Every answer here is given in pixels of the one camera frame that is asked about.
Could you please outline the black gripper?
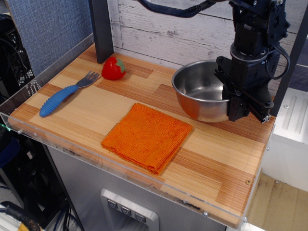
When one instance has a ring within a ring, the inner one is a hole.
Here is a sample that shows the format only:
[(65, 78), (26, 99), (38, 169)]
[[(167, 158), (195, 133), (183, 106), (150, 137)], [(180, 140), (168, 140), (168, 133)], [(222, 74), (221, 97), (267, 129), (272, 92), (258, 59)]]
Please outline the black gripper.
[(274, 107), (268, 84), (275, 75), (280, 58), (278, 51), (270, 51), (260, 60), (240, 60), (236, 56), (216, 59), (215, 76), (223, 83), (223, 99), (229, 99), (229, 121), (252, 113), (261, 123), (268, 122)]

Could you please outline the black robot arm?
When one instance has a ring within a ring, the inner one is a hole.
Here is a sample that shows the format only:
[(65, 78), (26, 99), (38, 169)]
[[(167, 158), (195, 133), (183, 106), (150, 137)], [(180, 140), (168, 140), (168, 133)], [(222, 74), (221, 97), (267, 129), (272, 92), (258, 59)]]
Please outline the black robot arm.
[(280, 45), (288, 36), (283, 0), (231, 0), (234, 42), (231, 59), (220, 56), (215, 75), (223, 83), (227, 116), (234, 122), (252, 113), (261, 123), (274, 107), (268, 84), (284, 77), (290, 57)]

